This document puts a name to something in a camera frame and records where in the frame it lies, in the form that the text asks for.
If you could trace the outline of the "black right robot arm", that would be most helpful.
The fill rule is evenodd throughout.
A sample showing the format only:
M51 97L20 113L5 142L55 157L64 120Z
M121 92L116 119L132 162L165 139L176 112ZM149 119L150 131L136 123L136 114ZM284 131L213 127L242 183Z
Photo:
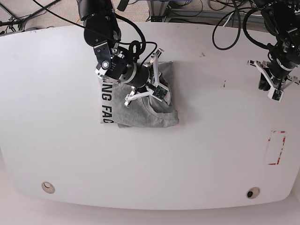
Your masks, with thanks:
M158 58L163 50L155 47L149 55L150 62L139 63L148 42L136 24L116 14L110 0L79 0L77 5L83 22L84 40L93 47L97 58L97 76L104 82L131 87L130 94L125 97L126 106L147 96L163 101L169 92L169 88L161 83L158 70ZM125 48L117 20L131 25L141 40L133 40Z

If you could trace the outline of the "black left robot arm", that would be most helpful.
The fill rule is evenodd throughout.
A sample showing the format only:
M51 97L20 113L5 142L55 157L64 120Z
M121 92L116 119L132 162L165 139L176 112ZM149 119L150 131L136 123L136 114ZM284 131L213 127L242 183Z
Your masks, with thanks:
M251 61L261 78L258 88L267 91L270 98L279 100L284 89L292 83L299 84L297 78L290 77L290 73L300 64L300 2L298 0L256 0L255 7L249 8L245 16L240 16L240 9L236 1L232 2L232 15L238 17L238 32L235 41L229 47L215 46L218 50L233 48L243 32L254 45L268 50L269 61L260 63ZM264 19L267 31L276 38L275 45L263 44L253 39L247 30L248 18L259 12Z

